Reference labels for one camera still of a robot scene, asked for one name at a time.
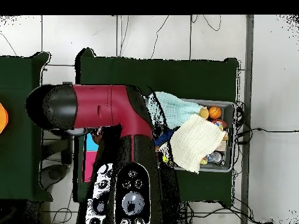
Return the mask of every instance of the dark green table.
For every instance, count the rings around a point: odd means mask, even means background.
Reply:
[[[223,62],[162,59],[129,59],[95,57],[92,50],[82,50],[75,63],[76,83],[82,85],[128,84],[138,86],[143,95],[164,91],[184,99],[220,100],[234,102],[238,61]],[[84,140],[79,138],[78,178],[82,178]],[[231,205],[232,172],[199,174],[177,171],[182,201],[222,201]],[[78,201],[84,200],[88,183],[78,179]]]
[[[28,58],[0,57],[0,102],[9,118],[0,134],[0,200],[52,201],[40,185],[40,161],[63,151],[64,163],[72,162],[71,139],[42,145],[41,128],[32,123],[25,109],[26,98],[40,86],[49,56],[38,52]]]

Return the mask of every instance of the yellow toy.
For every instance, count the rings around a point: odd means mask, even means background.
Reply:
[[[201,162],[200,162],[201,165],[206,165],[208,164],[208,159],[206,157],[204,157]]]
[[[208,116],[209,116],[208,109],[205,108],[205,107],[201,108],[200,111],[199,111],[199,116],[200,116],[201,118],[205,118],[205,119],[207,119]]]
[[[8,113],[0,103],[0,133],[4,130],[8,123]]]

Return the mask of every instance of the orange object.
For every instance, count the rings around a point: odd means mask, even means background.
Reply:
[[[8,123],[8,113],[0,103],[0,133],[4,130]]]
[[[213,107],[210,107],[210,109],[208,110],[208,113],[209,113],[210,118],[215,120],[215,119],[220,118],[222,111],[219,107],[213,106]]]

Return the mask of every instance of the plastic bin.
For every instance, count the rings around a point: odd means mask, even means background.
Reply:
[[[205,172],[220,172],[227,173],[232,170],[234,164],[235,155],[235,133],[236,126],[235,120],[237,118],[237,107],[235,103],[228,101],[212,101],[212,100],[192,100],[192,99],[182,99],[186,102],[195,102],[204,107],[218,106],[222,109],[222,115],[220,119],[227,123],[228,141],[225,153],[221,152],[225,156],[225,160],[222,166],[218,166],[215,163],[208,162],[206,165],[200,165],[200,171]],[[181,167],[175,167],[177,170],[184,170]]]

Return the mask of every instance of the white towel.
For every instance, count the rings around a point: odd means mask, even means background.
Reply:
[[[192,114],[171,137],[173,161],[187,171],[198,173],[202,158],[215,151],[225,134],[215,124]],[[167,143],[159,150],[169,157]]]

